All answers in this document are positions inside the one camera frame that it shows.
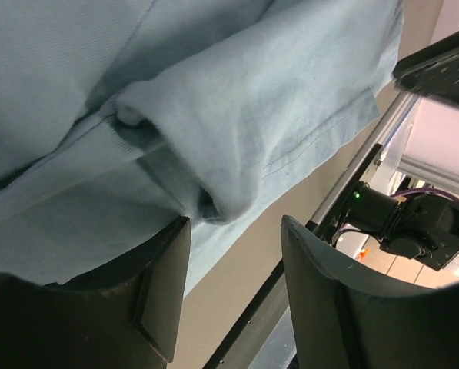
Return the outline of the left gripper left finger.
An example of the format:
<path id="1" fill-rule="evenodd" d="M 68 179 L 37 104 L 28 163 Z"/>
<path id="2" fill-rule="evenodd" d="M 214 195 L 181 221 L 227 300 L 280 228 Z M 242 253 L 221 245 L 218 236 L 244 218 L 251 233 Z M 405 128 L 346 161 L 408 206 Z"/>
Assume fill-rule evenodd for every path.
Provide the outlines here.
<path id="1" fill-rule="evenodd" d="M 42 362 L 170 362 L 191 246 L 190 221 L 102 266 L 55 285 L 59 314 Z"/>

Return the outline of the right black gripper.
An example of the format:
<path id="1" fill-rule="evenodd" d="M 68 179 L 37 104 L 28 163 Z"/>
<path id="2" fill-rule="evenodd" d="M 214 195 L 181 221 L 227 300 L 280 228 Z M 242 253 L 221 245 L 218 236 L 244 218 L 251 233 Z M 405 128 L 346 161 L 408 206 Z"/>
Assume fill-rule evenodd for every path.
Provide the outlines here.
<path id="1" fill-rule="evenodd" d="M 459 31 L 401 59 L 395 86 L 459 110 Z"/>

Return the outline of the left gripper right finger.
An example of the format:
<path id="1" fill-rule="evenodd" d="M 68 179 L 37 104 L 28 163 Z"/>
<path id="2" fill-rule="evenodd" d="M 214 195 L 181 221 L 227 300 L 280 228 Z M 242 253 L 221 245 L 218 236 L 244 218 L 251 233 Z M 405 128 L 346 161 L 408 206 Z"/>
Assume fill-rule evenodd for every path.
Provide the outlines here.
<path id="1" fill-rule="evenodd" d="M 290 216 L 281 244 L 300 367 L 459 367 L 451 291 L 378 273 Z"/>

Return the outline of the blue t shirt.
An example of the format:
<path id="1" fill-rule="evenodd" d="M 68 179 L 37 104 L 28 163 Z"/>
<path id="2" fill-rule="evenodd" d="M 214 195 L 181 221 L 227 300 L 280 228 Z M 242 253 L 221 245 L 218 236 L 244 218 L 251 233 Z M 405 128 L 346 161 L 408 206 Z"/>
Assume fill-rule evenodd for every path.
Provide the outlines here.
<path id="1" fill-rule="evenodd" d="M 378 115 L 401 1 L 0 1 L 0 272 L 191 219 L 191 290 Z"/>

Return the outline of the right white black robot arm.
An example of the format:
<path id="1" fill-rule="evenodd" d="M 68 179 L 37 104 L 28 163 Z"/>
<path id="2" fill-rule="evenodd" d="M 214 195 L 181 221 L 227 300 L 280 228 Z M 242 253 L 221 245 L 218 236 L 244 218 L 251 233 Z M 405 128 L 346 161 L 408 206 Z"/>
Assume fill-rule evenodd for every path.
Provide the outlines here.
<path id="1" fill-rule="evenodd" d="M 398 88 L 459 110 L 459 31 L 400 60 Z M 382 194 L 361 180 L 381 149 L 376 144 L 325 217 L 320 238 L 335 246 L 351 231 L 375 238 L 388 254 L 439 271 L 459 255 L 459 200 L 426 188 Z"/>

